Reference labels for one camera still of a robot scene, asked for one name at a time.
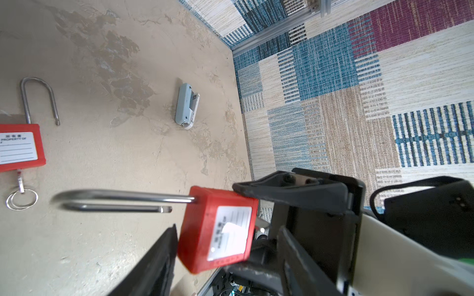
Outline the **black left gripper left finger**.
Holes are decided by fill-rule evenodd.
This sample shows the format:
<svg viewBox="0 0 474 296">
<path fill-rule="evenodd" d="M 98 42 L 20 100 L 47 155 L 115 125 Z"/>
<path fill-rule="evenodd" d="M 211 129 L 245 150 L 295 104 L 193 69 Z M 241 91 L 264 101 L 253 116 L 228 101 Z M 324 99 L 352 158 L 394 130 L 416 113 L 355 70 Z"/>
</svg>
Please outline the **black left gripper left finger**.
<svg viewBox="0 0 474 296">
<path fill-rule="evenodd" d="M 111 296 L 168 296 L 177 256 L 177 228 L 167 228 Z"/>
</svg>

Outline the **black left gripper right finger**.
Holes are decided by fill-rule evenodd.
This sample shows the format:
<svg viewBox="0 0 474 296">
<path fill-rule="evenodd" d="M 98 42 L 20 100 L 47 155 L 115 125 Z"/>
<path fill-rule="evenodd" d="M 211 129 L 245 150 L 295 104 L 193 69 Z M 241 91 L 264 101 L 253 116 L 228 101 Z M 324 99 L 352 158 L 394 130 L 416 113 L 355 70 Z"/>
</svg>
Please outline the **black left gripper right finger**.
<svg viewBox="0 0 474 296">
<path fill-rule="evenodd" d="M 277 236 L 277 257 L 285 296 L 332 296 L 333 282 L 286 227 Z"/>
</svg>

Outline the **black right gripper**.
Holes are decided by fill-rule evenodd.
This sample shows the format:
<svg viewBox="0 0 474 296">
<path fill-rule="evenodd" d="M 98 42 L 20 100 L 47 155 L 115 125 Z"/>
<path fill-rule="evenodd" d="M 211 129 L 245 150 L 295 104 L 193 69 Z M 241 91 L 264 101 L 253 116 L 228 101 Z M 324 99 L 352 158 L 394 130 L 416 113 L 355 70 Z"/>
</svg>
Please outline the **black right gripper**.
<svg viewBox="0 0 474 296">
<path fill-rule="evenodd" d="M 253 241 L 247 260 L 224 268 L 229 280 L 252 295 L 284 296 L 277 236 L 286 227 L 333 282 L 333 296 L 352 284 L 366 186 L 349 176 L 320 171 L 276 171 L 259 180 L 235 183 L 234 192 L 272 202 L 265 238 Z"/>
</svg>

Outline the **red padlock with label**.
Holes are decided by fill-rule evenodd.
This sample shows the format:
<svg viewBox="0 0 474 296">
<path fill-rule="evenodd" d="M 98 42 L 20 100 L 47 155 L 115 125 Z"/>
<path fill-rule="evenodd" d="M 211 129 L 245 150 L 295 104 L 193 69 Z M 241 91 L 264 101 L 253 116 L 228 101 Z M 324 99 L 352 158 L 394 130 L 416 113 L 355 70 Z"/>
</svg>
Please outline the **red padlock with label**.
<svg viewBox="0 0 474 296">
<path fill-rule="evenodd" d="M 259 202 L 234 191 L 193 186 L 186 196 L 105 189 L 64 191 L 53 197 L 79 211 L 169 213 L 162 203 L 186 204 L 177 255 L 192 274 L 249 258 Z"/>
</svg>

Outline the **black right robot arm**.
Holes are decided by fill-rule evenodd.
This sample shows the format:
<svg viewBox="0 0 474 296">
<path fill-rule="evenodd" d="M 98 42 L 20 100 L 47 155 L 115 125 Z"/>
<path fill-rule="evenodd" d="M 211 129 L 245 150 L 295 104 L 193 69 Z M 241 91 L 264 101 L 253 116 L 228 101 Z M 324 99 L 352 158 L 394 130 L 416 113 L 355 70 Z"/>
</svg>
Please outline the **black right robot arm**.
<svg viewBox="0 0 474 296">
<path fill-rule="evenodd" d="M 225 267 L 228 280 L 258 296 L 471 296 L 473 186 L 451 176 L 388 186 L 406 188 L 380 213 L 349 176 L 294 168 L 234 184 L 274 211 L 250 257 Z"/>
</svg>

